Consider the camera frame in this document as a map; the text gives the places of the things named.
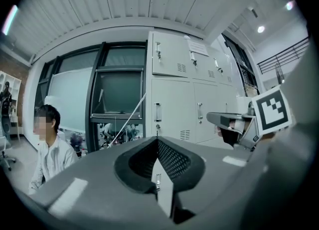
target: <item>railing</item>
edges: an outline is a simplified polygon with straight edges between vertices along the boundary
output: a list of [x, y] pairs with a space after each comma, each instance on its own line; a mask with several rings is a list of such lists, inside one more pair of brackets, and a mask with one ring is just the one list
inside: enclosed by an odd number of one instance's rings
[[276, 64], [283, 66], [294, 60], [300, 59], [305, 53], [309, 45], [309, 38], [306, 37], [298, 43], [288, 47], [287, 49], [275, 54], [274, 56], [259, 62], [257, 65], [262, 74], [276, 68]]

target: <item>floor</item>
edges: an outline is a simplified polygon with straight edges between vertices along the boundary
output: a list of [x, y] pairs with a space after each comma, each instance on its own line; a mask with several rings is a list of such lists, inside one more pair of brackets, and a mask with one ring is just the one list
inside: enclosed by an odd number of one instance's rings
[[37, 151], [25, 137], [20, 137], [20, 143], [18, 138], [12, 138], [11, 141], [12, 146], [6, 149], [5, 153], [9, 157], [14, 157], [16, 163], [10, 163], [11, 172], [5, 164], [2, 166], [12, 186], [28, 194], [28, 185], [37, 163]]

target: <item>white cable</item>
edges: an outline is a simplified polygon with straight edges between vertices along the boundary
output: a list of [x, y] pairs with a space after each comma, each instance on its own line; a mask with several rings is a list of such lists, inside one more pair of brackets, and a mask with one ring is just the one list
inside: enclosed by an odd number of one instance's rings
[[128, 121], [131, 119], [131, 117], [134, 115], [135, 111], [138, 109], [138, 107], [140, 106], [140, 104], [144, 101], [146, 96], [146, 93], [144, 94], [144, 96], [142, 97], [142, 99], [140, 100], [140, 102], [138, 103], [138, 105], [136, 106], [136, 108], [134, 109], [133, 113], [130, 115], [130, 117], [128, 118], [128, 120], [125, 122], [125, 124], [122, 126], [122, 128], [120, 129], [120, 131], [118, 132], [118, 134], [116, 135], [116, 137], [114, 138], [114, 140], [110, 143], [109, 147], [112, 146], [113, 142], [116, 140], [116, 138], [118, 137], [118, 135], [122, 132], [122, 130], [124, 129], [124, 127], [126, 126], [126, 124], [128, 123]]

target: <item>perforated black pad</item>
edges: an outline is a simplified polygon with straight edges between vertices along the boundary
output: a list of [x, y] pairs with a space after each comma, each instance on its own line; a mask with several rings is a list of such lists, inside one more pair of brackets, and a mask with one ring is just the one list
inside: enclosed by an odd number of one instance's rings
[[128, 188], [139, 193], [156, 193], [152, 179], [156, 159], [173, 182], [173, 191], [192, 189], [205, 171], [205, 163], [195, 153], [164, 138], [153, 137], [121, 154], [115, 161], [117, 177]]

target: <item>white shirt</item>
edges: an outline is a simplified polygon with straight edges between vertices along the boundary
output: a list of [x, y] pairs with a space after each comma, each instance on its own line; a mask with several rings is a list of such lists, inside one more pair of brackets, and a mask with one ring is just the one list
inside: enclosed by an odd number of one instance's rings
[[29, 194], [34, 194], [41, 187], [43, 176], [47, 182], [77, 160], [78, 157], [71, 145], [58, 135], [50, 148], [46, 142], [42, 142], [38, 149], [35, 172], [29, 184]]

